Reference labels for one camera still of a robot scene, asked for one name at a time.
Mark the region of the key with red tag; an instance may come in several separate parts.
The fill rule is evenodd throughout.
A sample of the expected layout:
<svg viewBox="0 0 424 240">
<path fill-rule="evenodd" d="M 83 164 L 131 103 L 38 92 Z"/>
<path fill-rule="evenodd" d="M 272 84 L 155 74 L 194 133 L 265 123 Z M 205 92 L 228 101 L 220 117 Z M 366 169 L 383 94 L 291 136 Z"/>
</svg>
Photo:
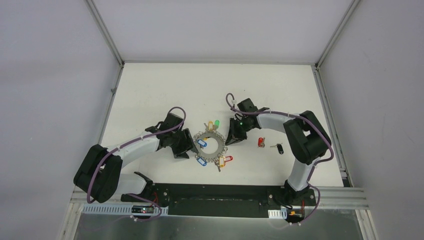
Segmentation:
<svg viewBox="0 0 424 240">
<path fill-rule="evenodd" d="M 264 137 L 259 137 L 258 138 L 257 146 L 259 148 L 264 148 L 265 147 L 265 138 Z"/>
</svg>

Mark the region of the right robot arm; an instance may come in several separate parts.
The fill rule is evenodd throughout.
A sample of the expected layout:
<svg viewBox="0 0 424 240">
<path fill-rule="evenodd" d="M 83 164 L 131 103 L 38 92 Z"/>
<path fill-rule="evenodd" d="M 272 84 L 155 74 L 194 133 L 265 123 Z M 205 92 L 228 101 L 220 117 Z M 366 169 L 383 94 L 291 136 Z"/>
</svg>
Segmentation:
<svg viewBox="0 0 424 240">
<path fill-rule="evenodd" d="M 316 165 L 334 157 L 331 139 L 315 114 L 310 110 L 290 114 L 257 108 L 250 98 L 240 103 L 232 98 L 226 103 L 235 113 L 229 121 L 226 145 L 246 140 L 247 133 L 253 129 L 269 129 L 286 135 L 295 160 L 281 194 L 286 203 L 298 204 L 310 189 L 309 181 Z"/>
</svg>

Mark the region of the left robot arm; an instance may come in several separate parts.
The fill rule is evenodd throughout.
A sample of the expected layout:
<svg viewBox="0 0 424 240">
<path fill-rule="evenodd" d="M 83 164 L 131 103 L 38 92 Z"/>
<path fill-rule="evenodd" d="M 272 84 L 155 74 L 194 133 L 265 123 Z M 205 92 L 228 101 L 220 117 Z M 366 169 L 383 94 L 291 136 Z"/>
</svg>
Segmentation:
<svg viewBox="0 0 424 240">
<path fill-rule="evenodd" d="M 122 173 L 135 160 L 170 148 L 175 159 L 188 159 L 188 152 L 197 153 L 184 118 L 168 113 L 165 120 L 146 128 L 139 136 L 124 143 L 103 147 L 93 145 L 77 170 L 73 183 L 86 193 L 89 204 L 104 203 L 113 195 L 133 194 L 140 202 L 152 198 L 151 180 L 141 173 Z"/>
</svg>

